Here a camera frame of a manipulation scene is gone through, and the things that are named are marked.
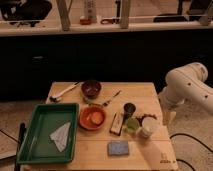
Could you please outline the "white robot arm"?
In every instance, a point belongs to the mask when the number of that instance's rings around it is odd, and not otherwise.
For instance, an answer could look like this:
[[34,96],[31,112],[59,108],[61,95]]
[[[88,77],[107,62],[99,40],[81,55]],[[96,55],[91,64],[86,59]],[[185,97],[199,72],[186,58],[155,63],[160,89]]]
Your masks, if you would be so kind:
[[205,84],[207,77],[207,68],[199,62],[172,69],[166,74],[166,86],[158,95],[164,125],[171,123],[176,116],[174,109],[186,99],[213,115],[213,88]]

